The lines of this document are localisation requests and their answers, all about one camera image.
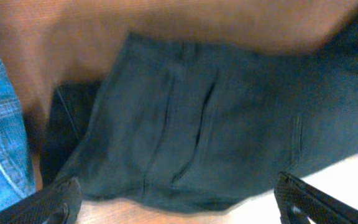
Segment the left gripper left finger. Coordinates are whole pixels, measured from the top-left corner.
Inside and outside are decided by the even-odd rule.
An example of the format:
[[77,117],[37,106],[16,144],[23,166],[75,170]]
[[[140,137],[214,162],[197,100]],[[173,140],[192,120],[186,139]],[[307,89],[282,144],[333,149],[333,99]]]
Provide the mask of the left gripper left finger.
[[1,224],[75,224],[82,202],[76,177],[48,187],[0,212]]

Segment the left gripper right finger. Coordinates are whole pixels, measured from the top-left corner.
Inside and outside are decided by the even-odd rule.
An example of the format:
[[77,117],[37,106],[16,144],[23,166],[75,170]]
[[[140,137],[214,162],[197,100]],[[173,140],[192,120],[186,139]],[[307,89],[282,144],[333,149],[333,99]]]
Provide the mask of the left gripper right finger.
[[358,210],[287,172],[273,192],[282,224],[358,224]]

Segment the black trousers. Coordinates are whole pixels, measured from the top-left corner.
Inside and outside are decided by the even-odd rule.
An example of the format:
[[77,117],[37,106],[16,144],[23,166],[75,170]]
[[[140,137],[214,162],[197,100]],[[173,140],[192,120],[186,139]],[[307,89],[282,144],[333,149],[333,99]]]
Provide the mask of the black trousers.
[[44,185],[220,212],[358,153],[358,15],[322,50],[268,56],[129,34],[101,82],[59,86]]

